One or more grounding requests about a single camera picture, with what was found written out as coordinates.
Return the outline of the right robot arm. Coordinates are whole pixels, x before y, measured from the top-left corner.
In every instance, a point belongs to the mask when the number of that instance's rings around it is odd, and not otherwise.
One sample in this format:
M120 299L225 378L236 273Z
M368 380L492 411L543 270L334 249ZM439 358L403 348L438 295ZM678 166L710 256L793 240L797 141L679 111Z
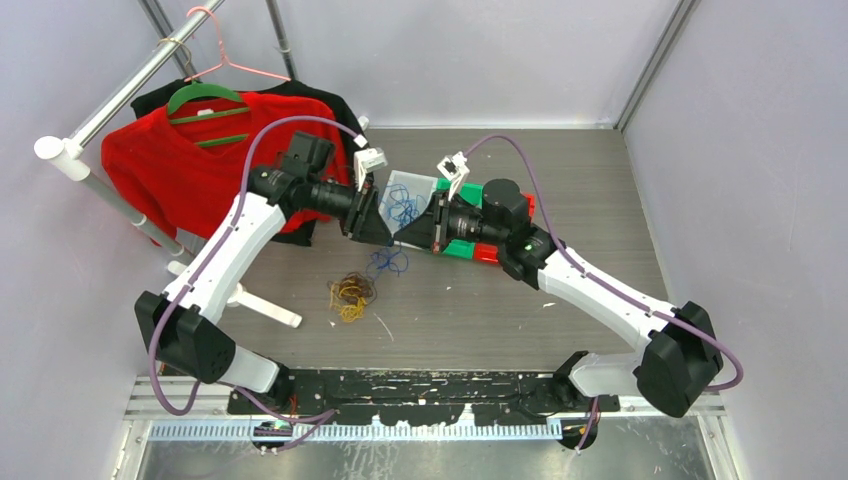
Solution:
M593 397L639 394L660 412L680 418L723 369L703 307L657 300L591 265L533 222L528 199L512 180L487 182L480 206L437 190L394 237L433 253L454 240L495 246L510 277L577 306L632 348L630 354L573 355L566 376L554 386L556 400L567 410L580 410Z

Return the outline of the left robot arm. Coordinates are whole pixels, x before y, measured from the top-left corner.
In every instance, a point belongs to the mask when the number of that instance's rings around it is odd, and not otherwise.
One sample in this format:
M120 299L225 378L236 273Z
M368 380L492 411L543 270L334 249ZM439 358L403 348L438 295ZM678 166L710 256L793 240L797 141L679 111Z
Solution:
M326 140L296 133L280 167L249 171L245 191L178 277L160 294L142 293L135 314L154 361L202 383L251 390L255 403L269 413L288 406L288 368L238 346L217 323L249 266L296 213L312 210L336 218L352 241L391 244L372 176L387 164L383 150L365 146L355 152L352 186L321 179L317 168L328 155Z

